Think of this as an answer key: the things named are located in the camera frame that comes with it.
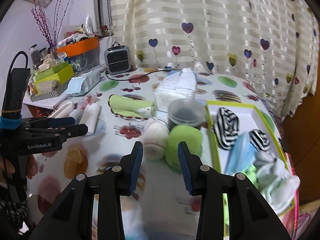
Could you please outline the plaid sleeve forearm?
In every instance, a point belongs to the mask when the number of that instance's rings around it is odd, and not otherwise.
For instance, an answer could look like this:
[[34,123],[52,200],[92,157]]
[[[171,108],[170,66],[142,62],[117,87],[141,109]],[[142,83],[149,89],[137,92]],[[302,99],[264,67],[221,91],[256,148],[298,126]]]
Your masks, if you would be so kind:
[[1,200],[1,215],[15,229],[20,230],[27,216],[27,202],[12,203]]

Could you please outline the person's left hand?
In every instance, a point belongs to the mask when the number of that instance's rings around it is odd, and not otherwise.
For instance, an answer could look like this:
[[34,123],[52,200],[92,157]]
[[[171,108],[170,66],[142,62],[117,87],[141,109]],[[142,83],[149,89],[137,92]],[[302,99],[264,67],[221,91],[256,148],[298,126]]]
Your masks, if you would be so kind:
[[[8,160],[4,160],[1,157],[1,170],[7,170],[8,173],[15,173],[15,168],[12,165],[12,163]],[[28,161],[27,161],[27,169],[26,169],[26,176],[28,179],[32,179],[35,175],[38,173],[38,168],[37,168],[37,162],[36,159],[33,155],[28,156]]]

